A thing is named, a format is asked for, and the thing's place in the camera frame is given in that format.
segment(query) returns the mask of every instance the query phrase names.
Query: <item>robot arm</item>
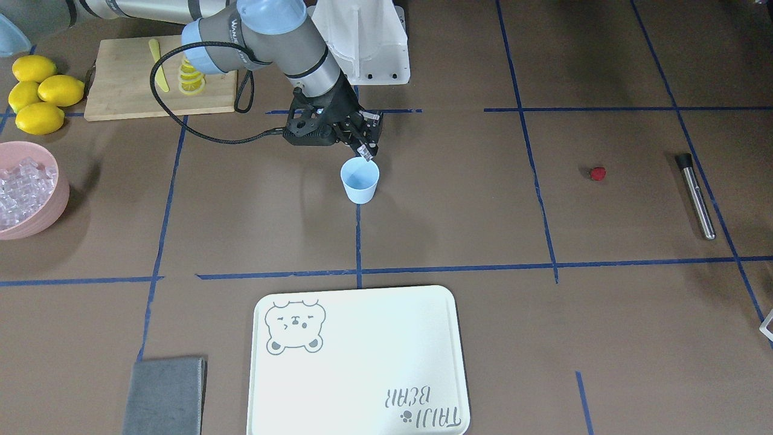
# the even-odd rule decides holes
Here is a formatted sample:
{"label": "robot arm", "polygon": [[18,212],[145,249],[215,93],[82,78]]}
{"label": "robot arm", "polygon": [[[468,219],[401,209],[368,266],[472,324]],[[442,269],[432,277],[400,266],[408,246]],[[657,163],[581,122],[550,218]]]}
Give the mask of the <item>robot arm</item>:
{"label": "robot arm", "polygon": [[[196,69],[225,74],[276,63],[292,84],[293,100],[283,130],[297,146],[344,142],[370,160],[378,152],[383,114],[367,111],[324,39],[303,0],[0,0],[0,51],[28,50],[32,41],[92,19],[137,17],[187,22],[183,45],[236,43],[244,51],[199,46],[186,50]],[[245,54],[252,53],[252,59]]]}

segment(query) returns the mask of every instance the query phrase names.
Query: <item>plastic cup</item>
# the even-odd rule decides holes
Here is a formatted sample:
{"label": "plastic cup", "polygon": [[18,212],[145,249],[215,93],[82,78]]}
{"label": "plastic cup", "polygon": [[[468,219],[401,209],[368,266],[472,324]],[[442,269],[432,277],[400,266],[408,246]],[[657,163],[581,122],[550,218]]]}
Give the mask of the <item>plastic cup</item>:
{"label": "plastic cup", "polygon": [[347,160],[341,167],[341,181],[346,190],[346,196],[354,204],[370,201],[376,192],[380,175],[379,167],[372,160],[368,162],[363,157]]}

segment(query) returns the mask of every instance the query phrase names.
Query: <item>yellow knife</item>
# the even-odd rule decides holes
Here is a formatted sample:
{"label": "yellow knife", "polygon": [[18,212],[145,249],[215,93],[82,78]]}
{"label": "yellow knife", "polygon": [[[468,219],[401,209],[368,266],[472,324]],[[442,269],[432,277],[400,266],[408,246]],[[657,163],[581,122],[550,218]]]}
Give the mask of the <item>yellow knife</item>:
{"label": "yellow knife", "polygon": [[[150,52],[153,55],[153,60],[158,62],[161,59],[161,49],[158,48],[158,39],[151,39],[148,41],[150,46]],[[164,75],[164,67],[160,67],[155,72],[155,83],[164,92],[169,92],[169,85],[166,83],[166,76]]]}

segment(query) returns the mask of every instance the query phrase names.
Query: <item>bear drawing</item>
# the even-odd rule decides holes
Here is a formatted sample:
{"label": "bear drawing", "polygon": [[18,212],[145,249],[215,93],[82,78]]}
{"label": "bear drawing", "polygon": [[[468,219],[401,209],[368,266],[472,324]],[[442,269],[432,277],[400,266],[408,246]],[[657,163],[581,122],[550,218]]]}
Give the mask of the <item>bear drawing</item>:
{"label": "bear drawing", "polygon": [[314,353],[322,348],[322,322],[325,309],[317,302],[290,302],[278,306],[276,303],[266,312],[268,343],[266,349],[272,355],[279,355],[286,348],[305,348]]}

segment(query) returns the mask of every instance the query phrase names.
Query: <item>stainless steel tube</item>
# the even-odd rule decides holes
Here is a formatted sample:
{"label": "stainless steel tube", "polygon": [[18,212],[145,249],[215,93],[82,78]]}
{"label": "stainless steel tube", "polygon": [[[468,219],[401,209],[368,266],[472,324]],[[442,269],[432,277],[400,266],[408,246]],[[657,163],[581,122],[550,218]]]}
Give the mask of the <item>stainless steel tube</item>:
{"label": "stainless steel tube", "polygon": [[711,216],[709,216],[709,212],[706,209],[706,202],[703,200],[703,195],[700,192],[698,180],[695,178],[693,157],[690,154],[679,154],[676,156],[676,164],[679,166],[679,170],[682,171],[682,177],[687,185],[687,191],[690,193],[693,209],[698,217],[703,236],[706,240],[714,240],[717,237],[717,233],[714,232]]}

